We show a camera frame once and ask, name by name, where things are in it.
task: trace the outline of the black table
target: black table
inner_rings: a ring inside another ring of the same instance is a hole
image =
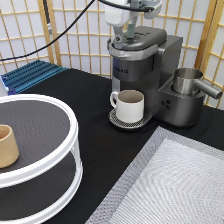
[[[136,132],[115,129],[108,120],[111,80],[75,69],[64,71],[26,90],[67,103],[79,123],[83,179],[71,202],[46,223],[85,223],[158,126],[224,149],[224,111],[203,107],[199,123],[178,129],[152,119]]]

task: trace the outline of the cable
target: cable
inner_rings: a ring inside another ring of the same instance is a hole
[[[129,11],[133,11],[133,12],[152,12],[152,11],[154,11],[153,7],[145,6],[143,8],[133,8],[133,7],[128,7],[128,6],[123,6],[123,5],[117,5],[117,4],[114,4],[112,2],[108,2],[105,0],[98,0],[98,1],[102,2],[105,5],[109,5],[109,6],[118,8],[118,9],[129,10]]]
[[[129,10],[129,11],[134,11],[134,12],[152,12],[154,10],[153,7],[143,7],[143,8],[133,8],[133,7],[127,7],[127,6],[123,6],[123,5],[117,5],[105,0],[98,0],[99,2],[102,2],[105,5],[109,5],[118,9],[123,9],[123,10]],[[75,24],[76,22],[81,18],[81,16],[87,11],[87,9],[95,2],[95,0],[92,0],[87,6],[86,8],[79,14],[79,16],[73,21],[73,23],[63,32],[61,33],[58,37],[56,37],[54,40],[52,40],[49,44],[47,44],[46,46],[39,48],[36,51],[33,51],[29,54],[23,55],[23,56],[18,56],[18,57],[13,57],[13,58],[4,58],[1,59],[0,61],[8,61],[8,60],[15,60],[15,59],[19,59],[19,58],[25,58],[28,57],[32,54],[35,54],[39,51],[42,51],[43,49],[49,47],[50,45],[52,45],[55,41],[57,41],[59,38],[61,38],[65,33],[67,33]]]
[[[95,0],[92,0],[87,6],[86,8],[79,14],[79,16],[74,20],[74,22],[63,32],[61,33],[58,37],[56,37],[53,41],[51,41],[49,44],[47,44],[46,46],[36,50],[36,51],[33,51],[29,54],[26,54],[26,55],[23,55],[23,56],[18,56],[18,57],[13,57],[13,58],[4,58],[4,59],[1,59],[0,61],[8,61],[8,60],[13,60],[13,59],[19,59],[19,58],[25,58],[25,57],[28,57],[32,54],[35,54],[39,51],[42,51],[43,49],[49,47],[51,44],[53,44],[55,41],[57,41],[60,37],[62,37],[65,33],[68,32],[68,30],[70,30],[75,24],[76,22],[80,19],[80,17],[86,12],[86,10],[95,2]]]

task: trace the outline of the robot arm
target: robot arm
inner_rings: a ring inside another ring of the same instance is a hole
[[[153,8],[150,12],[145,12],[145,19],[155,18],[161,11],[162,2],[160,0],[108,0],[108,2],[128,6],[132,8]],[[134,29],[137,23],[137,16],[140,12],[128,11],[123,9],[117,9],[111,6],[105,6],[105,19],[108,25],[113,26],[115,37],[114,46],[117,49],[121,49],[123,46],[123,26],[130,21],[128,26],[128,38],[134,38]]]

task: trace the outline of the white cup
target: white cup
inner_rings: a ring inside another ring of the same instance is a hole
[[[117,103],[114,103],[113,95],[117,95]],[[110,103],[116,109],[116,116],[125,123],[140,121],[144,115],[144,95],[136,90],[124,90],[112,92]]]

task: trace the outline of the drip tray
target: drip tray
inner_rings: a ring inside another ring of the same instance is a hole
[[[146,125],[149,120],[152,118],[152,114],[145,112],[144,117],[135,123],[125,123],[120,121],[116,116],[116,110],[113,109],[109,113],[109,120],[110,122],[117,128],[126,130],[126,131],[134,131],[136,129],[142,128],[144,125]]]

